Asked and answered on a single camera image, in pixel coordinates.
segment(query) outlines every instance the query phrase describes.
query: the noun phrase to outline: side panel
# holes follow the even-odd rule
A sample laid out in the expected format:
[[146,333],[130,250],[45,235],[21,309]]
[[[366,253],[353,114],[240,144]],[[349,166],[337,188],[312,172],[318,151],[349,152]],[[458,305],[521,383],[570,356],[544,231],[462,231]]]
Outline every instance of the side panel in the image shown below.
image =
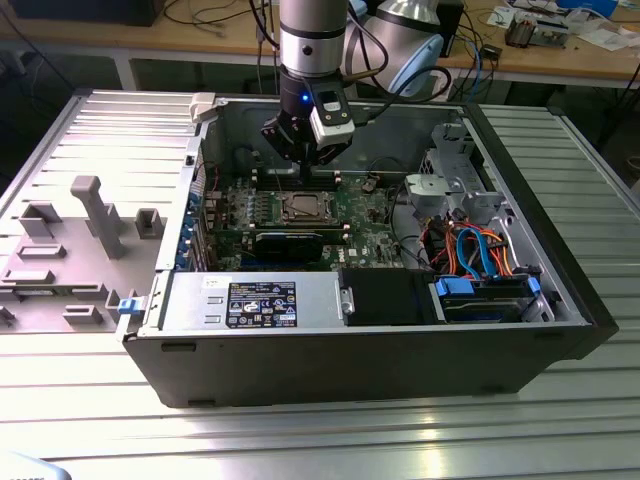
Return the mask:
[[582,327],[445,333],[133,338],[170,407],[514,393],[588,334]]
[[[592,329],[589,342],[574,352],[574,358],[584,357],[614,335],[618,327],[481,108],[469,105],[466,111],[475,129],[476,143],[482,145],[480,149],[484,148],[488,154],[485,160],[500,176],[500,181],[506,187],[504,193],[513,209],[521,214],[533,229],[581,315],[597,327]],[[534,112],[534,115],[545,113]],[[533,145],[526,147],[528,151],[533,148]]]

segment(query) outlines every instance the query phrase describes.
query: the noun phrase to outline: paper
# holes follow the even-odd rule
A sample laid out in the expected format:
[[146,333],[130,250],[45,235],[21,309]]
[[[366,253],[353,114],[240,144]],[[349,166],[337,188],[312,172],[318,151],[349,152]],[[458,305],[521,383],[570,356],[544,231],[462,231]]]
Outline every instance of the paper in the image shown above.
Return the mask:
[[487,19],[487,24],[494,27],[509,28],[511,20],[513,20],[513,16],[518,10],[518,8],[495,7]]
[[610,52],[629,46],[629,40],[627,38],[603,28],[593,32],[583,33],[579,38],[598,47],[605,48]]

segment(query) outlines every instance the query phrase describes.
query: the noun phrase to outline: table leg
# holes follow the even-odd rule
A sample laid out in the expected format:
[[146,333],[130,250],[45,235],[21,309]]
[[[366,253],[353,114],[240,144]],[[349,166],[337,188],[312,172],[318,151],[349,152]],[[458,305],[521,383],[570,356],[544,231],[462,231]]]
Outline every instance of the table leg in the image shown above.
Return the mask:
[[112,58],[116,64],[116,69],[118,70],[118,77],[120,78],[120,85],[122,85],[122,89],[133,91],[140,90],[140,87],[138,86],[138,79],[133,71],[133,66],[131,65],[131,59],[129,58],[128,53],[126,51],[115,52]]

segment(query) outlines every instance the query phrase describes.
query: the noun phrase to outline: computer case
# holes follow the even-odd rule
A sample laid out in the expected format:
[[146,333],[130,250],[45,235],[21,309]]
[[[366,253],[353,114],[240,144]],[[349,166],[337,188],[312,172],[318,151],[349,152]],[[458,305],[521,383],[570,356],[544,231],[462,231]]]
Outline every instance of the computer case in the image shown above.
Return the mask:
[[149,27],[164,0],[9,0],[19,18],[77,20]]

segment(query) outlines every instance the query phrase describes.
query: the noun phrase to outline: white object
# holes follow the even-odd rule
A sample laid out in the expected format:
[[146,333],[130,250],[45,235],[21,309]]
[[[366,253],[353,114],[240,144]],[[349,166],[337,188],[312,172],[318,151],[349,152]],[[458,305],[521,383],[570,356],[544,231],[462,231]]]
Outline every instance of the white object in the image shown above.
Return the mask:
[[600,28],[590,33],[583,33],[580,35],[580,38],[593,45],[609,50],[610,52],[629,46],[627,38],[616,32],[605,30],[604,28]]
[[507,29],[509,28],[509,25],[511,25],[513,16],[518,11],[519,10],[517,8],[495,7],[487,19],[487,24]]
[[547,12],[556,13],[558,9],[558,5],[556,2],[551,2],[548,0],[516,0],[513,2],[513,6],[515,8],[537,8],[540,10],[546,10]]
[[200,123],[213,116],[216,94],[209,92],[195,93],[189,105],[189,113],[193,123]]

